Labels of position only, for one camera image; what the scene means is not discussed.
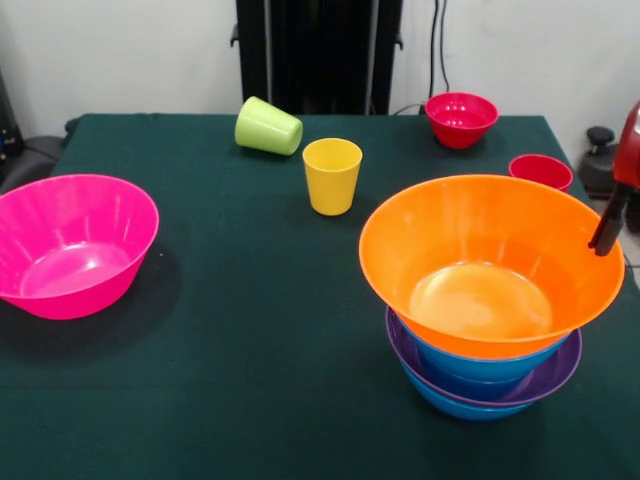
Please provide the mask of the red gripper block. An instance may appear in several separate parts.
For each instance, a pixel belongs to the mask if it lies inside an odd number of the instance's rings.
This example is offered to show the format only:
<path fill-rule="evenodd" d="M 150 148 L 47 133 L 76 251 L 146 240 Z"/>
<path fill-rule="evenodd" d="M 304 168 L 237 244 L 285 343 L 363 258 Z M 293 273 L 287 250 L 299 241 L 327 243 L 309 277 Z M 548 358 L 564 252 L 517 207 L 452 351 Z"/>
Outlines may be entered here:
<path fill-rule="evenodd" d="M 639 154 L 639 102 L 636 102 L 626 118 L 614 157 L 615 187 L 588 243 L 596 256 L 607 256 L 622 230 L 630 189 L 639 188 Z"/>

